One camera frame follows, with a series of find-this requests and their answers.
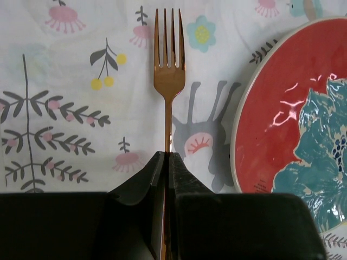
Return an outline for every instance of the fork handle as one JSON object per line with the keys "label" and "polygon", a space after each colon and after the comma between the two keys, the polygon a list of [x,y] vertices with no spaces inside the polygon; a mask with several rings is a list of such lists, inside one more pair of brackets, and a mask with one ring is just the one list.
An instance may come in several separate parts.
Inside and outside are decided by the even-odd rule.
{"label": "fork handle", "polygon": [[165,100],[165,152],[172,151],[172,100]]}

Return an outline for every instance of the blue flower print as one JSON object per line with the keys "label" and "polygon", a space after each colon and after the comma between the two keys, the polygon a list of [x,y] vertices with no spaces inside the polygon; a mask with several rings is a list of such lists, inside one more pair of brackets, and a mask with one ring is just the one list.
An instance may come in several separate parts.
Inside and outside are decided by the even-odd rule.
{"label": "blue flower print", "polygon": [[199,16],[195,23],[189,23],[187,26],[190,46],[206,53],[209,46],[216,44],[215,30],[214,23],[207,21],[204,15]]}
{"label": "blue flower print", "polygon": [[310,89],[294,150],[300,161],[289,163],[273,181],[273,192],[293,193],[308,205],[320,232],[347,217],[346,97],[345,80],[328,80],[327,94]]}

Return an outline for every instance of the white tablecloth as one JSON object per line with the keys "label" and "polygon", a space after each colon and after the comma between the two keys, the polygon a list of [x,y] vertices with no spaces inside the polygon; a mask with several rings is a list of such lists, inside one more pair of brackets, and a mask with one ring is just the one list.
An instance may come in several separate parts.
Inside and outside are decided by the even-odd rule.
{"label": "white tablecloth", "polygon": [[[184,27],[173,150],[214,192],[233,192],[230,135],[250,76],[284,34],[344,16],[347,1],[1,1],[0,191],[109,191],[164,149],[164,100],[152,81],[156,8],[160,28],[164,8],[168,20],[180,8]],[[334,234],[347,237],[345,227]],[[347,259],[346,241],[327,247]]]}

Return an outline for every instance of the plate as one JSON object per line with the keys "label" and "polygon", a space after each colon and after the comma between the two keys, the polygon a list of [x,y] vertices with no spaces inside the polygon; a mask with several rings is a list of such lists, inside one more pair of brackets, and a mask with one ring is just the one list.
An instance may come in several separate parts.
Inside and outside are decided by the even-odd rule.
{"label": "plate", "polygon": [[315,20],[261,62],[233,126],[236,189],[296,194],[320,233],[347,217],[346,79],[347,18]]}

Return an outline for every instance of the fork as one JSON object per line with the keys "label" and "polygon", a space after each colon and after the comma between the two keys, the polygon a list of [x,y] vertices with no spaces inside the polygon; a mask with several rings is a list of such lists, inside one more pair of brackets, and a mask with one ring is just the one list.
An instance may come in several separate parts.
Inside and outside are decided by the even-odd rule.
{"label": "fork", "polygon": [[156,25],[154,34],[154,88],[163,96],[165,100],[165,152],[171,152],[172,142],[172,102],[174,98],[183,90],[185,85],[185,58],[184,39],[181,10],[179,12],[179,60],[176,66],[175,30],[174,30],[174,10],[171,10],[171,63],[168,64],[168,46],[166,45],[166,9],[164,9],[164,36],[162,57],[163,66],[160,67],[159,60],[159,27],[158,9],[156,11]]}
{"label": "fork", "polygon": [[[176,63],[175,48],[175,25],[174,9],[171,9],[171,62],[168,63],[168,46],[166,36],[166,9],[164,9],[164,34],[163,34],[163,56],[160,67],[159,54],[159,26],[158,9],[156,10],[155,34],[154,34],[154,79],[153,84],[157,92],[165,100],[165,154],[168,159],[172,151],[172,102],[174,98],[183,90],[185,85],[185,56],[184,56],[184,38],[182,28],[181,10],[179,14],[179,41],[178,41],[178,62]],[[162,250],[160,259],[172,259],[171,241],[170,241],[170,208],[167,190],[169,188],[169,169],[164,171],[164,203],[163,203],[163,230],[162,232]]]}

